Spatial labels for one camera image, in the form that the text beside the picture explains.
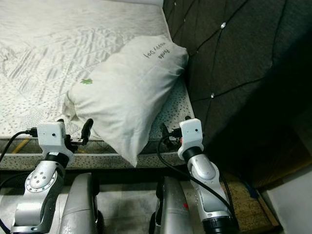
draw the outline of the white pillow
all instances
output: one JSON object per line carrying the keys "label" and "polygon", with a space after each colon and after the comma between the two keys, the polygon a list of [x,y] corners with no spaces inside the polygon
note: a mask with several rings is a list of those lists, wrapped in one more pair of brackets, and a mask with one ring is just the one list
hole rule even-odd
{"label": "white pillow", "polygon": [[140,36],[112,54],[67,93],[64,113],[93,130],[133,166],[152,123],[188,62],[185,48],[164,36]]}

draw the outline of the wall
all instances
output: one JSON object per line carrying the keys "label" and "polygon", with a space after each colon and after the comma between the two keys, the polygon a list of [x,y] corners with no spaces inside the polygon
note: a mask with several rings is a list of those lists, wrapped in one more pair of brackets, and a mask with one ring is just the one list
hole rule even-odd
{"label": "wall", "polygon": [[164,0],[110,0],[110,1],[124,1],[133,3],[152,4],[162,7]]}
{"label": "wall", "polygon": [[285,234],[311,234],[312,166],[285,179],[263,195],[271,203]]}

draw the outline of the plug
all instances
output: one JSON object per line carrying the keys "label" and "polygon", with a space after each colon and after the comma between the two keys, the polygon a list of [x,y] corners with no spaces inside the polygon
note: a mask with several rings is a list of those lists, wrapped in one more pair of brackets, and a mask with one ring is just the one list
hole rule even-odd
{"label": "plug", "polygon": [[172,132],[169,133],[171,137],[179,138],[182,137],[182,131],[180,128],[175,128]]}
{"label": "plug", "polygon": [[26,134],[31,135],[32,137],[38,137],[37,128],[28,128]]}

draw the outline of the green logo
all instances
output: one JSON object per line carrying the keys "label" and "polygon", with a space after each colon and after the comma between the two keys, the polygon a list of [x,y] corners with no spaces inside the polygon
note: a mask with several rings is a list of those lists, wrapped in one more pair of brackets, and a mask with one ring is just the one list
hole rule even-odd
{"label": "green logo", "polygon": [[92,84],[92,79],[82,79],[81,81],[82,84]]}

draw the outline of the bed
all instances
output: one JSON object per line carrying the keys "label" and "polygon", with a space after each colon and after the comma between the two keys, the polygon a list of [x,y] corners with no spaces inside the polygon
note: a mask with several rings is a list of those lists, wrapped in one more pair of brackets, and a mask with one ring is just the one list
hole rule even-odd
{"label": "bed", "polygon": [[163,9],[190,54],[186,83],[210,159],[241,171],[276,165],[254,155],[311,103],[312,2],[165,0]]}
{"label": "bed", "polygon": [[[167,23],[159,6],[104,0],[0,2],[0,151],[16,132],[63,118],[66,131],[80,128],[62,115],[65,93],[77,81],[136,36],[165,35]],[[150,132],[137,167],[162,167],[156,158],[159,129],[176,128],[194,117],[185,84],[179,79]],[[162,151],[181,164],[176,149]],[[18,138],[1,162],[4,170],[30,170],[42,159],[36,139]],[[131,168],[105,142],[91,137],[71,169]]]}

